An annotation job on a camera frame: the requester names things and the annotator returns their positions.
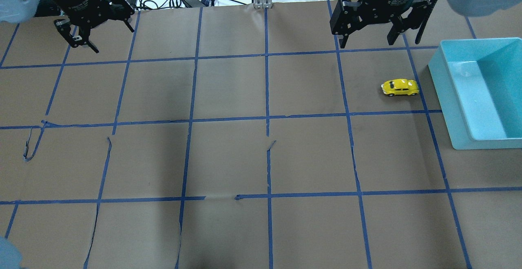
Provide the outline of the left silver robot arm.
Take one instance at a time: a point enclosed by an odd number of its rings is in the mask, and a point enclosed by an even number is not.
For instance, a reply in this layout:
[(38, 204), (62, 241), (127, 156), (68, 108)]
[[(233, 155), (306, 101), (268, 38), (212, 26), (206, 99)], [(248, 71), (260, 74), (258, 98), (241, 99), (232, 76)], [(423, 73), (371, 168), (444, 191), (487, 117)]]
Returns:
[[(34, 17), (41, 0), (0, 0), (1, 20), (8, 23), (22, 23)], [(95, 53), (98, 48), (90, 41), (92, 29), (108, 20), (123, 22), (134, 32), (130, 19), (135, 9), (127, 0), (51, 0), (65, 15), (54, 20), (54, 26), (67, 43), (77, 48), (88, 46)]]

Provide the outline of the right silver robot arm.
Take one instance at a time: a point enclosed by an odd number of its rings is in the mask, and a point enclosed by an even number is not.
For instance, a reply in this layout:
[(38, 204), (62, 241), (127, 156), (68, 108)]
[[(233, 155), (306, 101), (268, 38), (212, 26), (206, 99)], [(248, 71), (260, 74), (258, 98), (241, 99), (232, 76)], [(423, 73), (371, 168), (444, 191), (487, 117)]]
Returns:
[[(399, 35), (416, 30), (415, 43), (419, 44), (429, 17), (438, 0), (338, 0), (330, 17), (330, 31), (345, 48), (349, 35), (371, 24), (392, 27), (387, 42), (393, 45)], [(447, 0), (457, 14), (465, 17), (482, 17), (498, 10), (506, 10), (521, 0)]]

